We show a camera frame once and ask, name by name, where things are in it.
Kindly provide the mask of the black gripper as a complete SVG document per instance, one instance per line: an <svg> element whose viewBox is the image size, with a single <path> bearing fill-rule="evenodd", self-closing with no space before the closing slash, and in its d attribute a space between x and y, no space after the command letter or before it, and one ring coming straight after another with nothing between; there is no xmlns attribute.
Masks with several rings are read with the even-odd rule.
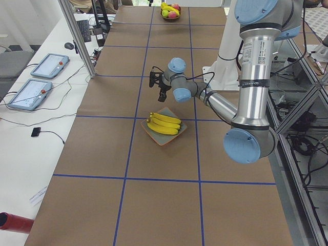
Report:
<svg viewBox="0 0 328 246"><path fill-rule="evenodd" d="M171 86L168 84L164 76L164 73L161 73L158 79L159 79L158 86L160 87L158 101L165 101L167 98L166 92L171 89Z"/></svg>

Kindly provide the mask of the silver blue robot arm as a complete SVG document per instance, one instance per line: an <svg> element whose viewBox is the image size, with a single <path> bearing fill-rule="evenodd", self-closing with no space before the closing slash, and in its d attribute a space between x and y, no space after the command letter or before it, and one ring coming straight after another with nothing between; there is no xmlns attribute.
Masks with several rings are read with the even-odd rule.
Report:
<svg viewBox="0 0 328 246"><path fill-rule="evenodd" d="M270 155L276 136L265 115L270 86L273 44L298 35L302 1L238 1L234 17L240 25L243 57L239 81L239 102L234 106L204 82L189 82L186 63L175 57L159 78L150 74L149 85L160 87L159 101L172 90L177 102L197 97L231 125L223 140L230 159L249 164Z"/></svg>

